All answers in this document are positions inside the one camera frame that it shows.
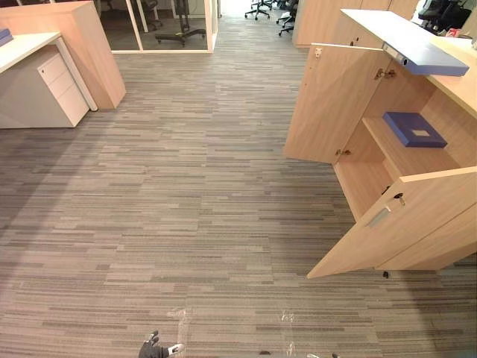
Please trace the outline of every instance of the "white desk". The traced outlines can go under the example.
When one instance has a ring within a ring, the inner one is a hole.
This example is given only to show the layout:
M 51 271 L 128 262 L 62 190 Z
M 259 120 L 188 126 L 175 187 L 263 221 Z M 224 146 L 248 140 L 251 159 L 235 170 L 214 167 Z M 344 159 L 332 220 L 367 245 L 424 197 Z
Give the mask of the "white desk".
M 98 107 L 96 106 L 91 93 L 89 93 L 88 87 L 86 87 L 75 62 L 69 54 L 63 38 L 61 37 L 61 33 L 59 32 L 14 35 L 12 41 L 0 46 L 0 73 L 48 44 L 54 44 L 58 47 L 61 57 L 65 61 L 72 77 L 75 79 L 75 82 L 89 108 L 91 110 L 97 110 Z

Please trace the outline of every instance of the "open cabinet door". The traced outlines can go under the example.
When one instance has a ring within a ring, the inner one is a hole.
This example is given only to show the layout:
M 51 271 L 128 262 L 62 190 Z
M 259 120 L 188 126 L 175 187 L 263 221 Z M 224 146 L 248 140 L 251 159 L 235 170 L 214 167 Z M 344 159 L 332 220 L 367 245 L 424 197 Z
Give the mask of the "open cabinet door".
M 312 44 L 285 156 L 336 162 L 390 62 L 380 48 Z
M 475 166 L 401 177 L 307 277 L 379 267 L 448 225 L 476 202 Z M 454 234 L 456 247 L 468 240 L 467 235 L 467 230 Z

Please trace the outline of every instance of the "cabinet handle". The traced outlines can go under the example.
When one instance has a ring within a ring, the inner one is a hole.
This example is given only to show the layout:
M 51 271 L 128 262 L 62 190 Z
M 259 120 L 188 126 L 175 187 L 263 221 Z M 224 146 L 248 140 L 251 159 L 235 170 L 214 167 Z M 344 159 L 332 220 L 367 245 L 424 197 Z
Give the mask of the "cabinet handle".
M 373 227 L 377 226 L 382 220 L 386 219 L 390 213 L 391 209 L 388 206 L 385 206 L 370 220 L 370 222 L 366 224 L 366 226 L 372 229 Z

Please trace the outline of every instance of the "wooden partition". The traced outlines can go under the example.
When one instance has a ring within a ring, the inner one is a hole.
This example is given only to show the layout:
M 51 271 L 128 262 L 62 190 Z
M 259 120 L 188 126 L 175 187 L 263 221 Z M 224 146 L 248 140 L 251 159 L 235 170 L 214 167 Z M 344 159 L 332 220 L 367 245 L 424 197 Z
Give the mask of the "wooden partition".
M 339 31 L 340 9 L 389 10 L 411 19 L 417 3 L 418 0 L 300 0 L 293 44 L 309 47 L 312 43 L 332 43 L 335 29 Z
M 91 1 L 0 9 L 13 35 L 59 31 L 99 109 L 116 108 L 126 89 Z

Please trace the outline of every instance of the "office chair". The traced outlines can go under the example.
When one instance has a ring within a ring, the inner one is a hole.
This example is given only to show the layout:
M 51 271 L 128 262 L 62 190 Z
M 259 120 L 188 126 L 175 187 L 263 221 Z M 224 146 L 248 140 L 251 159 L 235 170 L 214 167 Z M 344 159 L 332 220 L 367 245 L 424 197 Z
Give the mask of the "office chair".
M 177 34 L 157 34 L 156 40 L 161 43 L 162 40 L 180 41 L 182 46 L 186 45 L 186 39 L 194 35 L 202 35 L 202 38 L 206 38 L 205 28 L 196 28 L 191 30 L 189 24 L 189 0 L 174 0 L 176 7 L 176 14 L 179 15 L 180 32 Z
M 271 10 L 271 1 L 267 2 L 265 0 L 259 0 L 256 3 L 252 4 L 250 6 L 250 9 L 253 9 L 253 7 L 256 6 L 255 10 L 248 11 L 245 13 L 245 19 L 247 18 L 247 15 L 250 13 L 255 13 L 255 20 L 258 20 L 258 15 L 259 13 L 263 13 L 264 15 L 267 15 L 267 17 L 270 19 L 270 14 L 262 9 L 260 9 L 261 6 L 266 6 Z
M 298 0 L 291 0 L 288 3 L 288 10 L 290 11 L 290 16 L 286 21 L 283 23 L 283 30 L 281 30 L 278 33 L 278 36 L 282 36 L 283 32 L 290 33 L 290 31 L 293 31 L 295 29 L 295 26 L 288 26 L 287 28 L 285 27 L 285 24 L 288 22 L 294 22 L 295 19 L 297 18 L 297 11 L 298 11 Z
M 427 0 L 418 17 L 424 20 L 423 28 L 433 34 L 450 28 L 462 28 L 472 13 L 463 4 L 460 0 Z

